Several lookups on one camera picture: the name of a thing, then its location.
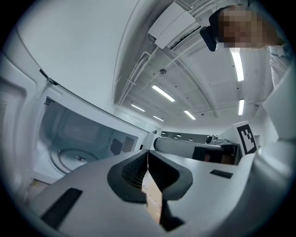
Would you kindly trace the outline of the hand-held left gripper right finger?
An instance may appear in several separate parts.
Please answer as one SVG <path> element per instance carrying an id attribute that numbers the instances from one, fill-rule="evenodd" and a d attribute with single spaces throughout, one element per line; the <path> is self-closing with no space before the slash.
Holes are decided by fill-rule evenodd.
<path id="1" fill-rule="evenodd" d="M 235 166 L 150 151 L 148 168 L 154 179 L 165 181 L 162 211 L 172 229 L 149 227 L 148 236 L 210 236 L 237 206 L 253 160 L 247 155 Z"/>

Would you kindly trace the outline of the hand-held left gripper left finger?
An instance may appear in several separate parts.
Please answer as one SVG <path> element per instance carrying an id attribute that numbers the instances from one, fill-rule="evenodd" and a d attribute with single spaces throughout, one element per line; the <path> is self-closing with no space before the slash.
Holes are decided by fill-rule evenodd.
<path id="1" fill-rule="evenodd" d="M 30 207 L 51 237 L 158 237 L 162 227 L 142 192 L 146 171 L 146 150 L 91 162 L 45 188 Z"/>

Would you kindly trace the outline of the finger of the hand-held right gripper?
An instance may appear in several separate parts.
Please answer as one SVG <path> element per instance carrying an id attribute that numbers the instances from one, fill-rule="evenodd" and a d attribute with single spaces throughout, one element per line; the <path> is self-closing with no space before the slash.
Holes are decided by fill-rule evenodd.
<path id="1" fill-rule="evenodd" d="M 158 137 L 154 140 L 153 147 L 156 151 L 199 161 L 204 161 L 206 155 L 203 144 L 173 138 Z"/>

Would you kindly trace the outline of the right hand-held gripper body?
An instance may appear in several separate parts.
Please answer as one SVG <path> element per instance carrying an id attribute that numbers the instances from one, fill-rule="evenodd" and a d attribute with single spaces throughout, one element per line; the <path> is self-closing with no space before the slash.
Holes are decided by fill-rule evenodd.
<path id="1" fill-rule="evenodd" d="M 249 123 L 236 123 L 219 135 L 207 136 L 207 145 L 220 146 L 218 159 L 213 158 L 213 152 L 206 155 L 206 161 L 222 164 L 238 165 L 245 155 L 257 151 L 256 139 Z"/>

